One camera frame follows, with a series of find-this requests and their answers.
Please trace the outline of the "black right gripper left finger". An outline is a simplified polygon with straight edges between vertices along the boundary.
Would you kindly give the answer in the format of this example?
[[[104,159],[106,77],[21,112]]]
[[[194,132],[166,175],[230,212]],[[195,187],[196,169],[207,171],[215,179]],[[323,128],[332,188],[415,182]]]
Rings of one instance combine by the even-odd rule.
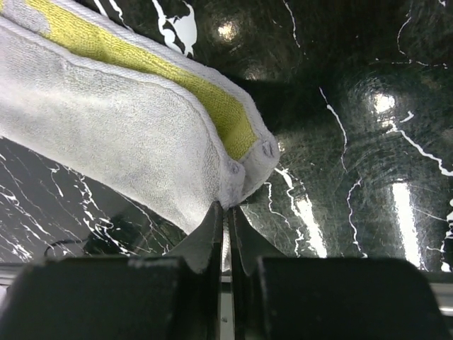
[[[163,256],[46,259],[1,305],[2,339],[218,339],[223,210]]]

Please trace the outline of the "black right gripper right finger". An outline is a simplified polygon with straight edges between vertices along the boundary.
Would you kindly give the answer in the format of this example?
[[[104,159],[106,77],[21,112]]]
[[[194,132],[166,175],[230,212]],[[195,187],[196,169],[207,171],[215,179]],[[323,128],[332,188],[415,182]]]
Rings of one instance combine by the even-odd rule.
[[[287,257],[228,213],[237,339],[451,339],[427,278],[400,259]]]

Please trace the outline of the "yellow-green and grey towel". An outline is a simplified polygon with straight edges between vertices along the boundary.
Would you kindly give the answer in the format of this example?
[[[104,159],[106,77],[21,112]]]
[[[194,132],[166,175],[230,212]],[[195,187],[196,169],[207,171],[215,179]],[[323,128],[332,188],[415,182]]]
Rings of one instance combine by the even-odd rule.
[[[75,1],[1,2],[1,136],[191,233],[230,208],[280,152],[253,99],[193,59],[194,8],[150,3],[161,41]]]

